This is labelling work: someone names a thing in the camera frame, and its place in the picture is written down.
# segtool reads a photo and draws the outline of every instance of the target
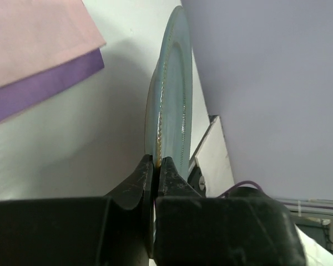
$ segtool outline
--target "gray wall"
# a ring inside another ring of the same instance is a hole
[[[333,0],[186,0],[236,181],[333,200]]]

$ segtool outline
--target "black device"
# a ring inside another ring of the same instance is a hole
[[[149,258],[162,266],[306,265],[285,206],[247,187],[202,197],[170,157],[156,171],[145,155],[106,196],[0,202],[0,266],[146,266]]]

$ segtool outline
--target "plate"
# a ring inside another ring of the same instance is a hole
[[[171,157],[181,177],[189,175],[192,116],[192,56],[184,9],[177,6],[164,32],[145,112],[145,153],[155,168]]]

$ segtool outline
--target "black cable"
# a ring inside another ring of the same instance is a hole
[[[333,241],[330,239],[330,236],[329,236],[329,234],[328,234],[328,231],[329,231],[328,227],[322,224],[322,229],[323,229],[323,232],[324,232],[324,235],[325,235],[327,241],[328,241],[330,244],[333,245]]]

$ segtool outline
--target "white object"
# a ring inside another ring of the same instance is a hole
[[[306,255],[307,266],[333,266],[333,255],[296,226]]]
[[[85,0],[107,42],[105,69],[0,124],[0,200],[99,196],[144,155],[147,93],[180,1]],[[209,126],[193,64],[191,154]]]
[[[207,197],[219,196],[234,185],[219,116],[212,121],[195,154],[195,161],[205,178]]]

